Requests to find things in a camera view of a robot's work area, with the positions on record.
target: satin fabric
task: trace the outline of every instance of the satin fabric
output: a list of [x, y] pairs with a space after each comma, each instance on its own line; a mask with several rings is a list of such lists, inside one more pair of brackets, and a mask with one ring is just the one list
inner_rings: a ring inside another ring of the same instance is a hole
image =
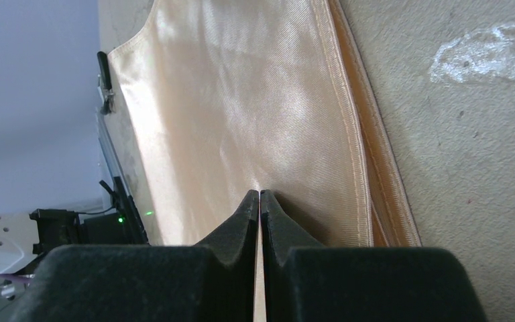
[[[196, 243], [249, 189], [273, 190], [328, 246], [420, 244], [337, 1], [156, 0], [108, 59], [153, 198], [154, 244]], [[256, 321], [262, 266], [258, 256]]]

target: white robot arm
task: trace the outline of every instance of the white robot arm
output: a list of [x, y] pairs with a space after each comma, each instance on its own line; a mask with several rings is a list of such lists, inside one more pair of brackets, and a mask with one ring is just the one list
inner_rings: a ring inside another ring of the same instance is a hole
[[0, 274], [13, 274], [35, 260], [35, 244], [38, 227], [28, 213], [0, 215]]

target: white wall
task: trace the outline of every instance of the white wall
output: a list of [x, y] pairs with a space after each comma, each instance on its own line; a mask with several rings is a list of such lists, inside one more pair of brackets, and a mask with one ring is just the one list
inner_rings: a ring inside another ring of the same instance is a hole
[[97, 2], [0, 1], [0, 212], [100, 200]]

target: white stain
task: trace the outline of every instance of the white stain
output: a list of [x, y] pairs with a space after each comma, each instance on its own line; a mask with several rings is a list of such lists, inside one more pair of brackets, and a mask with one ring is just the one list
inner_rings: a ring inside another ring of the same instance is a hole
[[434, 83], [515, 81], [515, 23], [476, 29], [441, 45], [429, 75]]

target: textured surface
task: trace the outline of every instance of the textured surface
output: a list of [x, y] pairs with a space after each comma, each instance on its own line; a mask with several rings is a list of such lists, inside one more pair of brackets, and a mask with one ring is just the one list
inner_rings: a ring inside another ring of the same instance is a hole
[[[515, 21], [515, 0], [342, 2], [423, 244], [455, 253], [492, 321], [515, 321], [515, 83], [447, 86], [428, 75], [441, 44]], [[150, 4], [100, 0], [102, 49], [134, 36]], [[142, 192], [137, 206], [147, 211], [129, 116], [116, 109], [108, 126], [133, 192]]]

